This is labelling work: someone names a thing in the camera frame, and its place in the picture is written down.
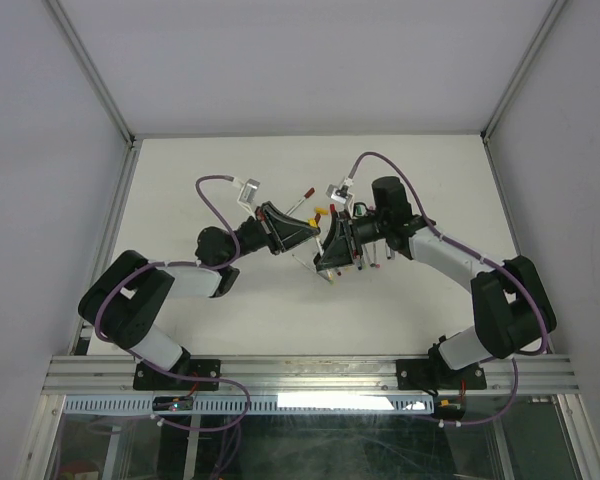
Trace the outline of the dark red capped marker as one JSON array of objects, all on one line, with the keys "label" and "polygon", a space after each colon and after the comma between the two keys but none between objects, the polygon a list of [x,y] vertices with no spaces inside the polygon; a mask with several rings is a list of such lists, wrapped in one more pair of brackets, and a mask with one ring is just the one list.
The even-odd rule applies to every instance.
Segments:
[{"label": "dark red capped marker", "polygon": [[309,188],[286,212],[286,215],[293,214],[296,210],[298,210],[313,194],[315,193],[315,189],[313,187]]}]

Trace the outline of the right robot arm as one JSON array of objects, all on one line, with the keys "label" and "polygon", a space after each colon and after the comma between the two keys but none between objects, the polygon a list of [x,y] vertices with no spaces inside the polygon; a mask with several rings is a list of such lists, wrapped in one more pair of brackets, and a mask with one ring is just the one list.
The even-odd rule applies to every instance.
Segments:
[{"label": "right robot arm", "polygon": [[463,371],[485,360],[527,354],[528,345],[545,352],[548,335],[557,326],[552,305],[534,263],[519,255],[493,260],[444,234],[424,214],[395,176],[373,181],[374,206],[367,210],[353,200],[346,178],[327,190],[332,200],[331,224],[314,259],[319,272],[359,264],[366,247],[379,240],[390,254],[427,265],[471,296],[473,324],[451,337],[441,337],[422,365],[408,368],[416,388],[434,392],[455,388]]}]

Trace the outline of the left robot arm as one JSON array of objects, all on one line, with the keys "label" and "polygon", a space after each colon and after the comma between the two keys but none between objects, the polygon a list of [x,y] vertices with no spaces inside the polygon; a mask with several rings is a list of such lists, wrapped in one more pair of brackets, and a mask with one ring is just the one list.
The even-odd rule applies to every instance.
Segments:
[{"label": "left robot arm", "polygon": [[261,249],[285,253],[319,232],[315,221],[297,220],[265,202],[236,229],[203,229],[194,262],[151,261],[124,251],[83,295],[78,314],[103,340],[139,360],[134,389],[214,391],[218,385],[209,378],[219,360],[193,358],[162,330],[166,310],[226,295],[240,274],[236,260]]}]

